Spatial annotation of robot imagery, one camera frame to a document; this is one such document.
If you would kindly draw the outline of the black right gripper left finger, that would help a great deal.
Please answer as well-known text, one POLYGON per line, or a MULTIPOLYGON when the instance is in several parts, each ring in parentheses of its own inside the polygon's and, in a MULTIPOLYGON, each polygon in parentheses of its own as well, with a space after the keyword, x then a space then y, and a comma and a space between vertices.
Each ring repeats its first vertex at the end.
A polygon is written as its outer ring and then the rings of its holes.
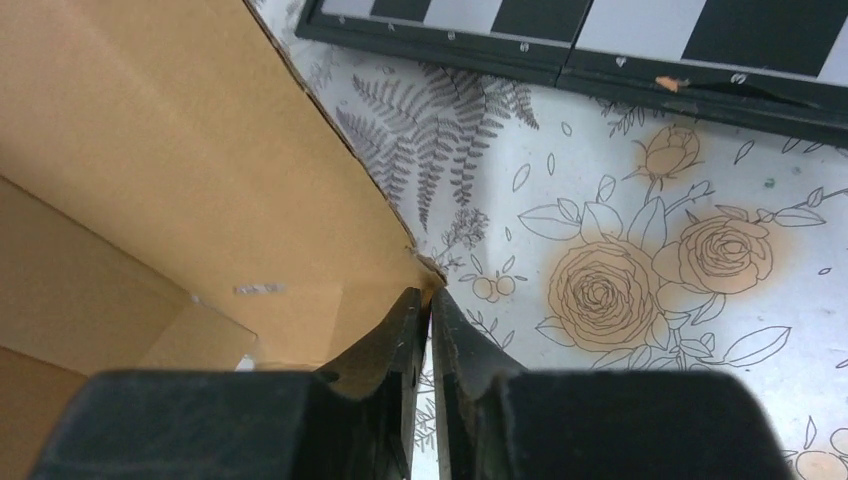
POLYGON ((115 370, 65 408, 34 479, 406 479, 429 310, 404 290, 313 370, 115 370))

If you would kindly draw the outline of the cardboard box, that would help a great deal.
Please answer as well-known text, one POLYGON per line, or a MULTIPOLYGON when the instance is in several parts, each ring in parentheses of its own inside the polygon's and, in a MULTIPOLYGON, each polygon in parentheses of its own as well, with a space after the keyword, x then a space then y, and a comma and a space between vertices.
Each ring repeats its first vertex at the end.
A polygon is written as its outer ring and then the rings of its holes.
POLYGON ((1 5, 1 475, 115 370, 313 371, 442 285, 248 1, 1 5))

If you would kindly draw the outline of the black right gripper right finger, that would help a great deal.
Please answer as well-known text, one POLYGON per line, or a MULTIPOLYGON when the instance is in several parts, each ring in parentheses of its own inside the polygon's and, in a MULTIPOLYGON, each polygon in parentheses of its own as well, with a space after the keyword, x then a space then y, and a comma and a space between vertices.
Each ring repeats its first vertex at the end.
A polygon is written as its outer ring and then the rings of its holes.
POLYGON ((431 301, 443 479, 788 479, 755 398, 715 372, 529 370, 431 301))

